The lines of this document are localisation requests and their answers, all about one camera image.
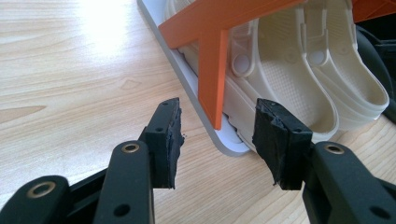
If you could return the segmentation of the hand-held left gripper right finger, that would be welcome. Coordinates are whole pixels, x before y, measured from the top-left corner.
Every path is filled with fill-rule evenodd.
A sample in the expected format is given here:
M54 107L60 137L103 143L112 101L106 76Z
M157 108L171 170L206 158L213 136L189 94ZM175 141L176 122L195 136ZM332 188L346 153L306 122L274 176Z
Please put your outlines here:
M283 105L257 100L252 143L283 190L302 187L304 156L310 151L312 135Z

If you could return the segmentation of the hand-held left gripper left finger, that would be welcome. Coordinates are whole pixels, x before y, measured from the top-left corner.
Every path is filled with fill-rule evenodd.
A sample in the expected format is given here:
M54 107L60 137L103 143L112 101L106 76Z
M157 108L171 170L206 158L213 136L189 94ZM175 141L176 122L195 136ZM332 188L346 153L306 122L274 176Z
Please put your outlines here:
M148 146L155 189L173 189L176 186L177 161L184 144L181 133L179 98L159 103L139 140Z

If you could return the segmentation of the dark green slipper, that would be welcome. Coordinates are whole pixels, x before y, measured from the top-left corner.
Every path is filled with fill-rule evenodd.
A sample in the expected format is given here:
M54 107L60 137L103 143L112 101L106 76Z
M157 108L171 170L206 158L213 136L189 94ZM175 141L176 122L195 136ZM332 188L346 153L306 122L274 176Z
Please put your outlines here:
M396 124L396 13L358 22L356 34L364 64L389 96L383 114Z

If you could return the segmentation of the cream clog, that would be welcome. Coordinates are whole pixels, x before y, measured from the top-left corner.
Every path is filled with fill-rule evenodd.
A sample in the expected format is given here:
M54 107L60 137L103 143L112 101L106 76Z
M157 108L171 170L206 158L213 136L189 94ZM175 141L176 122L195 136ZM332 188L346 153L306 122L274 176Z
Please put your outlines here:
M358 53L351 0L307 0L304 22L307 60L335 104L339 128L349 131L380 117L389 96Z
M313 142L338 129L335 105L306 59L304 31L302 4L230 30L223 113L249 148L259 98L286 107L313 132Z

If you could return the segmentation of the grey and orange shoe rack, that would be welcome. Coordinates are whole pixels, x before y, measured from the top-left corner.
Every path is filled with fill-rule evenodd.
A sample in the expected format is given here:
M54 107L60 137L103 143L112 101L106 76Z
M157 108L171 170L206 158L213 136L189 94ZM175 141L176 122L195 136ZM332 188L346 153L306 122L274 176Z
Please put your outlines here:
M223 113L230 30L307 0L137 0L218 149L249 148ZM351 0L353 21L396 12L396 0Z

